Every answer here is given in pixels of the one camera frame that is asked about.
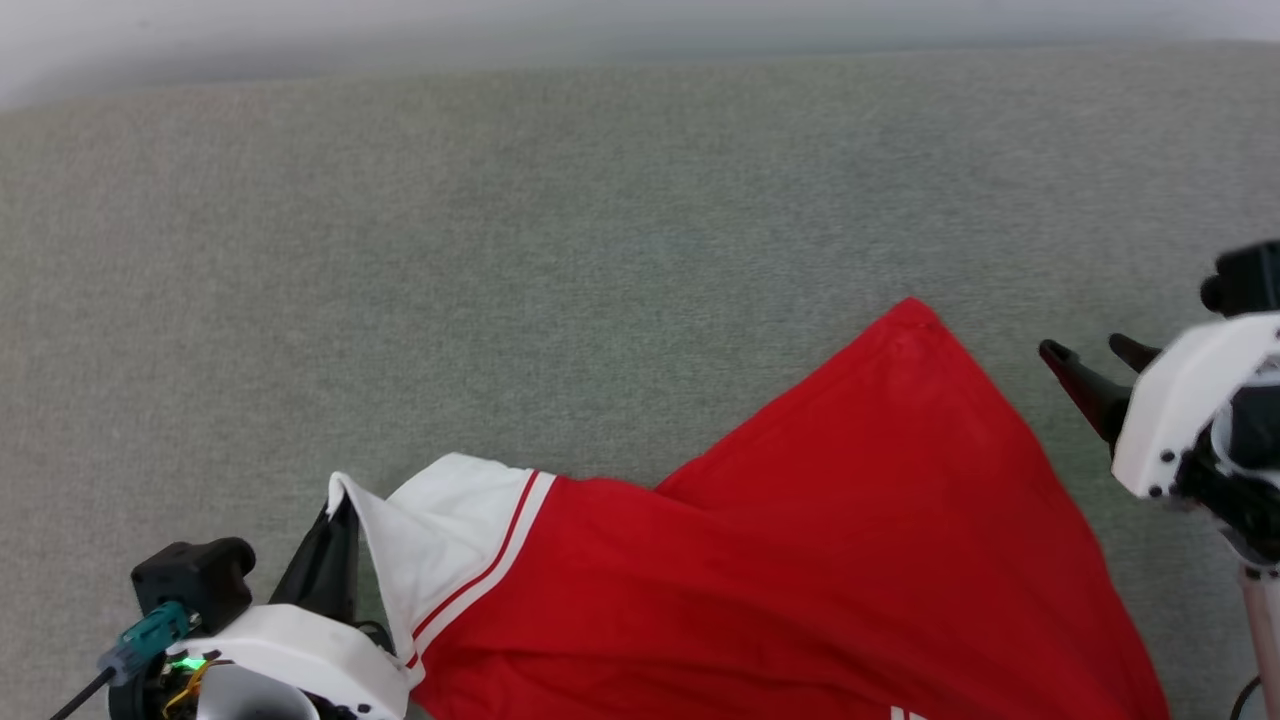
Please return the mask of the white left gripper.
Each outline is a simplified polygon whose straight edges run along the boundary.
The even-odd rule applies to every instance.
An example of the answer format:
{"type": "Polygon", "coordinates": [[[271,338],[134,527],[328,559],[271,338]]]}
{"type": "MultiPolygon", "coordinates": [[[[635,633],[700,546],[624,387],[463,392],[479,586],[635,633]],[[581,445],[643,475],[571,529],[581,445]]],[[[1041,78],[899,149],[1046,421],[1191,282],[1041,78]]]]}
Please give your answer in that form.
{"type": "Polygon", "coordinates": [[[218,634],[189,635],[168,652],[215,652],[220,660],[335,706],[352,711],[366,706],[370,719],[406,717],[410,684],[398,659],[351,626],[358,534],[358,514],[349,495],[332,519],[321,507],[271,592],[270,605],[252,606],[218,634]],[[332,592],[326,579],[330,552],[332,592]]]}

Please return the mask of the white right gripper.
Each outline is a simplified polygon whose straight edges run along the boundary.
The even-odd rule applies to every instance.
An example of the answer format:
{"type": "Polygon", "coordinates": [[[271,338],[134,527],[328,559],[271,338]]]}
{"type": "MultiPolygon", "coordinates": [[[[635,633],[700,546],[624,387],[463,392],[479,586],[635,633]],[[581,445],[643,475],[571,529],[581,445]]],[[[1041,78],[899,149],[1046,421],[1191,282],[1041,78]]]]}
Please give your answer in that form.
{"type": "Polygon", "coordinates": [[[1123,333],[1108,350],[1139,374],[1120,386],[1079,354],[1043,340],[1038,354],[1094,433],[1115,447],[1111,473],[1134,496],[1175,482],[1174,460],[1196,446],[1228,401],[1277,355],[1277,313],[1252,313],[1181,332],[1164,351],[1123,333]]]}

